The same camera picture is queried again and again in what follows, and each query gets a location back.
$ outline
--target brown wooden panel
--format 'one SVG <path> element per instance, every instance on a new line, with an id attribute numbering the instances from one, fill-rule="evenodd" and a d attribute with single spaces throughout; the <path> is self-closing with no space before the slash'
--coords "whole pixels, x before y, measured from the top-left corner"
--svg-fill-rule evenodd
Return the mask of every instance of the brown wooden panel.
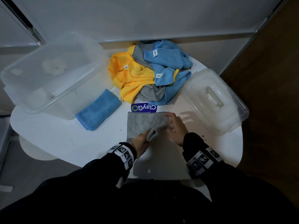
<path id="1" fill-rule="evenodd" d="M 238 168 L 299 207 L 299 0 L 288 0 L 221 77 L 250 111 Z"/>

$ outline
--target plastic container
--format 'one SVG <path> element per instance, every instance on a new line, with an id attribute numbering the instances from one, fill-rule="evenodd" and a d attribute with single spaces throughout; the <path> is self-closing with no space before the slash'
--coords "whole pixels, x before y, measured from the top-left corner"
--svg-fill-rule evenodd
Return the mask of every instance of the plastic container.
<path id="1" fill-rule="evenodd" d="M 182 95 L 213 135 L 232 132 L 249 116 L 240 98 L 211 69 L 193 73 Z"/>
<path id="2" fill-rule="evenodd" d="M 71 32 L 5 68 L 1 79 L 24 111 L 72 119 L 112 88 L 108 64 L 109 56 L 96 41 Z"/>

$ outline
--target black sweater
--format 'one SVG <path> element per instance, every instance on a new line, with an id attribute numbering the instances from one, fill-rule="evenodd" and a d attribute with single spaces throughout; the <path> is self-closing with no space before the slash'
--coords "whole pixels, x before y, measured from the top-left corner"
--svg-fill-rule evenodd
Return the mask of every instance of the black sweater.
<path id="1" fill-rule="evenodd" d="M 195 133 L 184 138 L 186 161 L 195 155 L 195 145 L 202 139 Z M 134 148 L 125 143 L 136 159 Z M 107 222 L 200 223 L 203 220 L 242 220 L 297 213 L 292 203 L 274 186 L 221 161 L 208 168 L 200 178 L 207 185 L 212 202 L 196 189 L 179 181 L 139 180 L 116 188 L 125 176 L 121 158 L 108 153 L 83 168 L 64 176 L 44 181 L 32 194 L 0 211 L 0 220 L 48 218 L 100 218 Z"/>

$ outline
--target purple sticker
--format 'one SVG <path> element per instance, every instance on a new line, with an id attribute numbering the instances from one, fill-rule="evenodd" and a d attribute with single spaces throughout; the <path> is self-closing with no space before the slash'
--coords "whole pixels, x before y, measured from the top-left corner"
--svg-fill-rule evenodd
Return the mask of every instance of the purple sticker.
<path id="1" fill-rule="evenodd" d="M 131 112 L 155 113 L 156 111 L 156 105 L 149 105 L 148 103 L 131 104 Z"/>

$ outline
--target folded gray cloth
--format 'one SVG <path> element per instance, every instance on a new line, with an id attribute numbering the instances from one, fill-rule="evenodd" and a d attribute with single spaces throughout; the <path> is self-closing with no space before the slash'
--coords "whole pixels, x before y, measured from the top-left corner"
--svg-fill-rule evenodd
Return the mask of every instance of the folded gray cloth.
<path id="1" fill-rule="evenodd" d="M 137 94 L 137 98 L 142 101 L 160 101 L 165 93 L 165 86 L 145 85 Z"/>
<path id="2" fill-rule="evenodd" d="M 159 132 L 166 129 L 169 117 L 164 116 L 166 112 L 157 113 L 133 113 L 128 112 L 127 142 L 130 143 L 137 135 L 152 129 L 147 141 L 150 142 L 159 135 Z"/>
<path id="3" fill-rule="evenodd" d="M 134 58 L 135 62 L 148 67 L 149 69 L 154 70 L 152 67 L 152 63 L 147 62 L 144 60 L 144 50 L 152 50 L 154 43 L 149 42 L 139 42 L 134 49 L 132 57 Z"/>

